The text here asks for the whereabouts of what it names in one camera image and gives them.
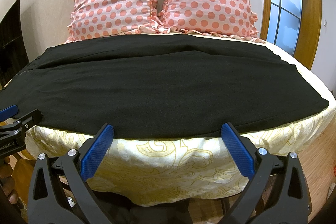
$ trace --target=yellow floral pattern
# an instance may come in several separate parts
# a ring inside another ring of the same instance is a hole
[[[334,117],[335,99],[320,79],[286,52],[268,42],[258,45],[268,47],[283,60],[295,64],[299,73],[322,98],[329,100],[330,105],[314,116],[243,136],[272,154],[300,152]],[[79,148],[88,138],[91,136],[35,126],[27,132],[26,144],[35,158],[42,152],[61,156],[71,148]],[[93,190],[120,193],[142,206],[191,197],[223,198],[241,192],[247,182],[220,138],[115,139],[95,177],[88,180]]]

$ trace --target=blue gripper pad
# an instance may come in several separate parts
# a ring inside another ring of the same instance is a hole
[[[110,148],[113,142],[113,137],[113,126],[108,124],[82,158],[80,175],[84,182],[95,175],[106,151]]]
[[[13,117],[19,112],[17,105],[12,105],[0,111],[0,122],[4,122],[5,120]]]
[[[221,135],[222,140],[226,148],[229,150],[229,153],[235,161],[240,173],[251,180],[254,176],[255,170],[254,160],[250,153],[227,123],[222,125]]]

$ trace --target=window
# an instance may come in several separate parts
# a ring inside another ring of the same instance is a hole
[[[271,0],[267,41],[294,55],[301,23],[302,0]]]

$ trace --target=black cloth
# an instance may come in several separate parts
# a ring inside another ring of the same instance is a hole
[[[266,47],[190,35],[126,35],[48,48],[0,92],[16,118],[38,108],[41,126],[115,138],[219,137],[264,130],[329,105]]]
[[[117,224],[193,224],[188,211],[189,199],[141,207],[128,198],[109,192],[93,191],[100,206]],[[73,207],[76,215],[85,219],[78,204]]]

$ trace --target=mattress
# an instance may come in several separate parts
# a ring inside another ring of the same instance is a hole
[[[302,77],[329,101],[326,109],[305,119],[264,131],[241,132],[256,147],[265,147],[272,154],[285,156],[291,151],[299,153],[327,127],[336,113],[336,101],[317,76],[285,51],[269,42],[255,44],[269,48],[282,60],[296,65]],[[91,137],[35,126],[27,132],[26,145],[35,158],[42,152],[55,157],[71,148],[79,148]],[[87,182],[92,190],[119,193],[135,204],[153,206],[191,197],[228,197],[241,192],[248,179],[240,174],[222,139],[208,137],[115,139],[95,176]]]

